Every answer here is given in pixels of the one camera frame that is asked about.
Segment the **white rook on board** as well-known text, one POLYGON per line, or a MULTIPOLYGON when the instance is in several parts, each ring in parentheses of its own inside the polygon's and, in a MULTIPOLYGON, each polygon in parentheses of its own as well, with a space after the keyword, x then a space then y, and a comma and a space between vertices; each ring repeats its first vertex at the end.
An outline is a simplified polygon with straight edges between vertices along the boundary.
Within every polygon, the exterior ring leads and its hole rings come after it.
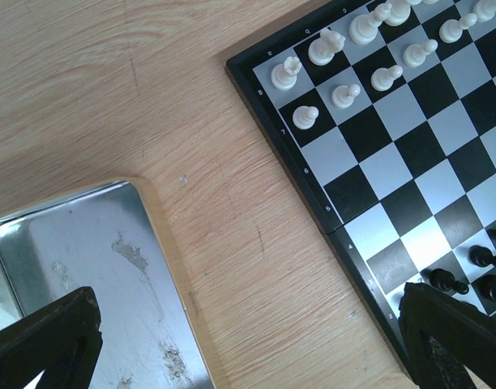
POLYGON ((298 57, 287 57, 272 69, 271 82, 273 87, 281 91, 288 91, 296 84, 297 75, 301 69, 302 64, 298 57))

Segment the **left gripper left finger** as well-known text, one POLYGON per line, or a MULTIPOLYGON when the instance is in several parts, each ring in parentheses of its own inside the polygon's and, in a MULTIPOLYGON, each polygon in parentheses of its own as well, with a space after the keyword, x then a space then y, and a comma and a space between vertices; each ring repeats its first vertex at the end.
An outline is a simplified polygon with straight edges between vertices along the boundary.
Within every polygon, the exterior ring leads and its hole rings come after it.
POLYGON ((0 331, 0 388, 88 388, 103 345, 96 295, 80 287, 0 331))

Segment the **black pawn near corner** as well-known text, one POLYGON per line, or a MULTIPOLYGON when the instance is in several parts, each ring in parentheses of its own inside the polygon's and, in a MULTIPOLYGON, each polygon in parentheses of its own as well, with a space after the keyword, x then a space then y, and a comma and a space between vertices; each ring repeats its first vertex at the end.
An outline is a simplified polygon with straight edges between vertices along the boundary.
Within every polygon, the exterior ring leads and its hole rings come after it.
POLYGON ((469 291, 465 283, 457 280, 450 271, 442 268, 430 272, 430 284, 442 292, 453 291, 458 294, 467 294, 469 291))

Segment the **black chess piece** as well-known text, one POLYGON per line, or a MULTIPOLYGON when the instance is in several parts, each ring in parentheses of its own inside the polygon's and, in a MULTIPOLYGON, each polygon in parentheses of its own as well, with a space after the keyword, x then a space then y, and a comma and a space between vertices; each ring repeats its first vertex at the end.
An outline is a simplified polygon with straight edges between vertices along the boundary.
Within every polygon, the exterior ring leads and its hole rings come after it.
POLYGON ((473 246, 469 251, 469 258, 478 267, 496 267, 496 254, 484 246, 473 246))

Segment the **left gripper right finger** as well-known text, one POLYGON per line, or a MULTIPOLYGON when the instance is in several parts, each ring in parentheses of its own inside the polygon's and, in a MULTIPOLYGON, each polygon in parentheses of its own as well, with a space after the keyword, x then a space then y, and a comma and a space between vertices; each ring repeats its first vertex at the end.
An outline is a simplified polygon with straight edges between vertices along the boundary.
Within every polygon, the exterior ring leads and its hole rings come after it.
POLYGON ((399 317, 420 388, 474 388, 472 371, 496 388, 496 320, 424 283, 407 283, 399 317))

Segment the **white pawn on board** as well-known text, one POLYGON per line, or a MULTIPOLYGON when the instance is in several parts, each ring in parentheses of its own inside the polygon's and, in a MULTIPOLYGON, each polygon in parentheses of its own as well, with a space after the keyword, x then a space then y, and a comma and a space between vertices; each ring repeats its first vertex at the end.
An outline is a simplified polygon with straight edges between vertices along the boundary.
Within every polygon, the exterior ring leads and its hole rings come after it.
POLYGON ((319 116, 319 109, 314 106, 299 106, 293 111, 293 124, 299 130, 308 130, 316 122, 319 116))

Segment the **black silver chess board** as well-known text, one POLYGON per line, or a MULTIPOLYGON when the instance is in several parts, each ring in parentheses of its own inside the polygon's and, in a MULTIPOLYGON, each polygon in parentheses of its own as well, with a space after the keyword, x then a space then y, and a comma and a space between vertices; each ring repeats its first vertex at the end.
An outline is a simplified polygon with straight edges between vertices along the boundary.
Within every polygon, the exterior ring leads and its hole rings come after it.
POLYGON ((226 70, 303 202, 338 254, 398 364, 407 283, 437 268, 469 287, 447 295, 496 319, 481 284, 496 267, 496 1, 410 1, 407 20, 380 24, 367 45, 347 39, 324 65, 322 35, 349 35, 380 1, 331 1, 230 58, 226 70), (302 69, 288 91, 271 72, 302 69), (299 130, 293 111, 319 109, 299 130))

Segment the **silver gold tin lid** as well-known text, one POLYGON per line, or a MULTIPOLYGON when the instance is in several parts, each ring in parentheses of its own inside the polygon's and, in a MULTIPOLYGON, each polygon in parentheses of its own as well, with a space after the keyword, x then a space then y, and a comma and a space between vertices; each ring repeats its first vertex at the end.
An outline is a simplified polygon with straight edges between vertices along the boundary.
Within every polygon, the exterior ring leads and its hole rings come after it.
POLYGON ((0 330, 83 286, 101 314, 92 387, 212 387, 166 251, 131 182, 0 217, 0 330))

